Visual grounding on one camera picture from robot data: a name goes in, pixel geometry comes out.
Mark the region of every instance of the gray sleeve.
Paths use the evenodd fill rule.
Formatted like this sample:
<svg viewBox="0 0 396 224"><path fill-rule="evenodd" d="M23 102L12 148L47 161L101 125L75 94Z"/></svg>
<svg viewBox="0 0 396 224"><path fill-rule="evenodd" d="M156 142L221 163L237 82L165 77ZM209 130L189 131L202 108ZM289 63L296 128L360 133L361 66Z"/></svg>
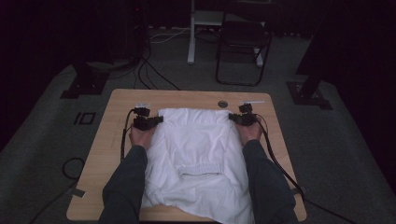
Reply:
<svg viewBox="0 0 396 224"><path fill-rule="evenodd" d="M260 141L248 141L243 154L255 223L298 223L289 184L279 168L268 160Z"/></svg>
<svg viewBox="0 0 396 224"><path fill-rule="evenodd" d="M132 147L103 189L105 208L98 223L139 223L147 164L146 150Z"/></svg>

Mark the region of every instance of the tripod base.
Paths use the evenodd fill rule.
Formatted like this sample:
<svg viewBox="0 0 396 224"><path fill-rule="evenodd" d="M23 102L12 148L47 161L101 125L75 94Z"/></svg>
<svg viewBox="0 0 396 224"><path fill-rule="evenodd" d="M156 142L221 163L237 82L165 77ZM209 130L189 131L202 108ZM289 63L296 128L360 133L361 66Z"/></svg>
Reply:
<svg viewBox="0 0 396 224"><path fill-rule="evenodd" d="M304 83L301 82L286 82L288 85L291 97L295 105L318 105L320 109L332 110L332 106L328 100L325 100L317 89L309 98L303 97L300 90Z"/></svg>
<svg viewBox="0 0 396 224"><path fill-rule="evenodd" d="M106 85L109 73L92 72L90 82L76 76L69 90L62 93L61 99L77 99L80 95L100 95Z"/></svg>

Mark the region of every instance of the person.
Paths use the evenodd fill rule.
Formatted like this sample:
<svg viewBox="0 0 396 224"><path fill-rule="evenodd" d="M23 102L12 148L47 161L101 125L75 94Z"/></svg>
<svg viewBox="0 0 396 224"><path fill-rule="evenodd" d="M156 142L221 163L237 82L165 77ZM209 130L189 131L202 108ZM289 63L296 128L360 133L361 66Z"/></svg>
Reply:
<svg viewBox="0 0 396 224"><path fill-rule="evenodd" d="M262 128L235 123L243 145L248 187L256 224L297 223L295 200L290 187L266 156L260 138ZM145 189L145 170L155 128L142 132L133 126L129 134L132 148L103 189L104 210L98 223L138 223Z"/></svg>

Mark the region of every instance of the desk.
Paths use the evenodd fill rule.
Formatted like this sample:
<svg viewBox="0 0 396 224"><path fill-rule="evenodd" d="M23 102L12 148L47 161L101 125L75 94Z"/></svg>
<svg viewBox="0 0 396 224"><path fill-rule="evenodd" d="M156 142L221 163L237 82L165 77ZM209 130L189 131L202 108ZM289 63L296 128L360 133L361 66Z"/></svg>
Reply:
<svg viewBox="0 0 396 224"><path fill-rule="evenodd" d="M161 108L221 109L218 106L220 100L226 101L228 103L226 109L234 113L239 113L238 106L243 101L257 101L257 103L252 103L253 112L262 115L267 121L269 138L277 160L289 175L295 178L271 97L266 93L114 90L78 181L77 189L85 191L85 196L83 198L73 196L67 210L67 217L71 220L97 220L101 215L102 189L120 164L122 129L130 109L137 104L150 104L150 114L153 116ZM266 146L264 138L261 142L263 146ZM126 141L125 154L128 153L130 147L131 143ZM301 196L296 195L295 199L297 204L294 211L300 221L304 220L306 212ZM196 217L176 207L163 205L142 208L140 219L145 221L211 221L209 218Z"/></svg>
<svg viewBox="0 0 396 224"><path fill-rule="evenodd" d="M221 11L195 10L195 0L191 0L191 24L190 24L191 30L190 30L189 55L187 57L188 64L193 64L195 61L195 24L221 26L222 16L223 13ZM257 66L262 67L261 55L257 57L256 64Z"/></svg>

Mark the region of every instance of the white cloth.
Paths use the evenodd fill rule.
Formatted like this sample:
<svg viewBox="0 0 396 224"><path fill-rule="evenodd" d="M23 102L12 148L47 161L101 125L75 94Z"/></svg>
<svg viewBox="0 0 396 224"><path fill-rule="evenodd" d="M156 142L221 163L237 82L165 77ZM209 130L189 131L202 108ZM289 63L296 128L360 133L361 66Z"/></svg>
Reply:
<svg viewBox="0 0 396 224"><path fill-rule="evenodd" d="M242 146L227 110L167 108L148 153L142 207L173 205L225 224L253 222Z"/></svg>

